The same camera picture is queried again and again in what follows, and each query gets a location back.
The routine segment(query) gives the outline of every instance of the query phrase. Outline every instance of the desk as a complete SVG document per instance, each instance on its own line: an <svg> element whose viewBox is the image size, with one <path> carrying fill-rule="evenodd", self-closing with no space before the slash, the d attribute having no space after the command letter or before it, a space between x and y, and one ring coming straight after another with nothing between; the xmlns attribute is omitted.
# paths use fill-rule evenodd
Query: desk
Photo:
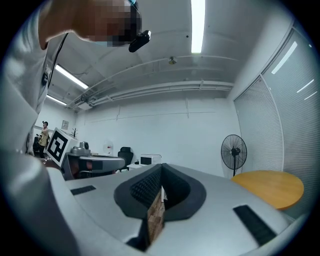
<svg viewBox="0 0 320 256"><path fill-rule="evenodd" d="M144 166L146 166L146 164L134 164L134 163L132 163L132 164L127 165L126 167L129 167L129 171L131 171L131 170L138 169L138 168L141 168L141 167L144 167Z"/></svg>
<svg viewBox="0 0 320 256"><path fill-rule="evenodd" d="M304 194L302 181L284 171L249 171L238 174L231 180L278 210L285 210L293 206Z"/></svg>

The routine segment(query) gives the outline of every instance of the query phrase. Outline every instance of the ceiling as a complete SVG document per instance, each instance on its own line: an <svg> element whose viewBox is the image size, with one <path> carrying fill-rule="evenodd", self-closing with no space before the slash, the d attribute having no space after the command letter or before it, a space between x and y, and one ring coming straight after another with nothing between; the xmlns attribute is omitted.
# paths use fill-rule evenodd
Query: ceiling
<svg viewBox="0 0 320 256"><path fill-rule="evenodd" d="M128 46L106 47L82 41L70 33L56 63L89 86L84 90L54 71L48 94L79 110L81 98L93 106L168 91L222 91L226 97L254 48L269 4L258 0L206 0L202 52L191 53L190 0L138 0L142 31L152 32L148 44L137 52ZM52 65L62 37L48 47ZM173 56L176 64L170 65Z"/></svg>

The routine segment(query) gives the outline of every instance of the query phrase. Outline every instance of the yellow shirt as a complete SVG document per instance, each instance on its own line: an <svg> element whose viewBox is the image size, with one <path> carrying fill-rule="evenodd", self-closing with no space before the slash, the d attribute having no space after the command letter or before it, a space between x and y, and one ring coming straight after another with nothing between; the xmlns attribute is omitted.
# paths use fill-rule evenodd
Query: yellow shirt
<svg viewBox="0 0 320 256"><path fill-rule="evenodd" d="M49 130L48 129L43 129L41 131L41 138L39 139L39 145L45 147L47 145L47 139L49 135Z"/></svg>

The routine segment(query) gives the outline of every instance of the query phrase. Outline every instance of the round table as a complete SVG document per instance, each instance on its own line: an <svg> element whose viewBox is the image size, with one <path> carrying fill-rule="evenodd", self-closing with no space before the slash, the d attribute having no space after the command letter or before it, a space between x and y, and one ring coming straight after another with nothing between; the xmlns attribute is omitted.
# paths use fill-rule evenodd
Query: round table
<svg viewBox="0 0 320 256"><path fill-rule="evenodd" d="M302 181L284 171L248 171L232 177L231 180L278 210L293 206L304 194Z"/></svg>

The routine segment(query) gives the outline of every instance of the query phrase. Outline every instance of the framed picture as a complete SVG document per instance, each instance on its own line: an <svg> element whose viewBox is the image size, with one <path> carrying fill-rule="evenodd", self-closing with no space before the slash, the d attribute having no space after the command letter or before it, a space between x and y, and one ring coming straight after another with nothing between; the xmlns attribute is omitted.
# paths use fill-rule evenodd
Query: framed picture
<svg viewBox="0 0 320 256"><path fill-rule="evenodd" d="M69 122L63 120L61 129L68 130L68 127L69 127Z"/></svg>

